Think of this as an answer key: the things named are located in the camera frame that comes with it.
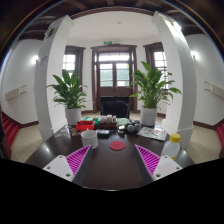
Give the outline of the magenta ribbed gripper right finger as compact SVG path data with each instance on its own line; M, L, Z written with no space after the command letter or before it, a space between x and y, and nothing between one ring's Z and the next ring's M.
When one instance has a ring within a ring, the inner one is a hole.
M146 181L149 179L156 181L182 169L179 164L167 155L159 156L139 145L135 145L135 148L136 160Z

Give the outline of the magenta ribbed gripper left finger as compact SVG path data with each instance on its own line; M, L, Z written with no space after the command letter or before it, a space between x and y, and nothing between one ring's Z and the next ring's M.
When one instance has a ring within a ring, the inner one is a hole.
M92 154L92 146L84 146L67 156L58 155L44 170L81 186Z

